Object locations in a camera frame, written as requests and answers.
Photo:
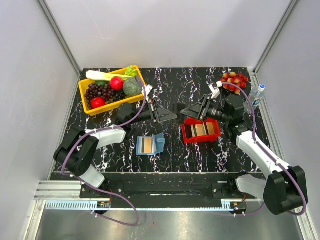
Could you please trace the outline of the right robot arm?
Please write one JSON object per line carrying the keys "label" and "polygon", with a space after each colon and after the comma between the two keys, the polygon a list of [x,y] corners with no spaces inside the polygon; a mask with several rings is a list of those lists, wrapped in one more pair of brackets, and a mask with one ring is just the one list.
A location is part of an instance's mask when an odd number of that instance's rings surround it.
{"label": "right robot arm", "polygon": [[256,127],[244,121],[244,104],[238,95],[226,98],[218,107],[204,95],[199,102],[184,108],[184,116],[205,121],[208,118],[224,124],[224,134],[258,166],[265,179],[248,173],[240,174],[227,186],[228,194],[239,198],[244,193],[264,202],[273,215],[290,213],[303,215],[307,210],[306,174],[300,166],[291,166],[273,153],[256,135]]}

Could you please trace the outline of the yellow plastic tray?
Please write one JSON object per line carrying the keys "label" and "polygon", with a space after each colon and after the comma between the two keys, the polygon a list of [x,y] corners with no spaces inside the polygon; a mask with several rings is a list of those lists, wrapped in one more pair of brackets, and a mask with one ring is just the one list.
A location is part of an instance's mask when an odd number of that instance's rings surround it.
{"label": "yellow plastic tray", "polygon": [[131,65],[111,72],[87,69],[78,83],[84,112],[93,117],[117,109],[123,103],[144,99],[144,90],[136,82],[145,84],[138,66]]}

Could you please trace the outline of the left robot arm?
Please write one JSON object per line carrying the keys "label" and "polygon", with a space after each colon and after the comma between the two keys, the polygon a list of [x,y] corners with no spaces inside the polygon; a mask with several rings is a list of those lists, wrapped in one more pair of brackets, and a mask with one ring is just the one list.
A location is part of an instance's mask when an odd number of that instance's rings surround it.
{"label": "left robot arm", "polygon": [[149,99],[135,110],[130,103],[123,103],[117,111],[115,123],[109,127],[84,130],[75,127],[69,131],[53,155],[53,159],[61,166],[61,173],[79,178],[91,186],[91,192],[98,198],[107,195],[109,186],[106,178],[93,165],[96,150],[121,144],[133,134],[132,124],[152,120],[162,123],[177,119],[178,116]]}

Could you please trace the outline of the red plastic bin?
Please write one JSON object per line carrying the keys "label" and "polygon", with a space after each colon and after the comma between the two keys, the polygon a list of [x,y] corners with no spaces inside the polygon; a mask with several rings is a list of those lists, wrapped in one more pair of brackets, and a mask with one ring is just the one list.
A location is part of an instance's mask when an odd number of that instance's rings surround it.
{"label": "red plastic bin", "polygon": [[221,136],[219,123],[212,118],[200,121],[188,117],[181,125],[181,130],[185,144],[213,143]]}

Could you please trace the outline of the blue card holder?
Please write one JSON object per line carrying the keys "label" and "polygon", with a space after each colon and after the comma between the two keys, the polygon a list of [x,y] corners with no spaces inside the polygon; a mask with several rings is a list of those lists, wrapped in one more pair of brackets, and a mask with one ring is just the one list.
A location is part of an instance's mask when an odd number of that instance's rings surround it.
{"label": "blue card holder", "polygon": [[154,156],[165,150],[165,136],[160,133],[152,136],[138,136],[136,143],[137,156]]}

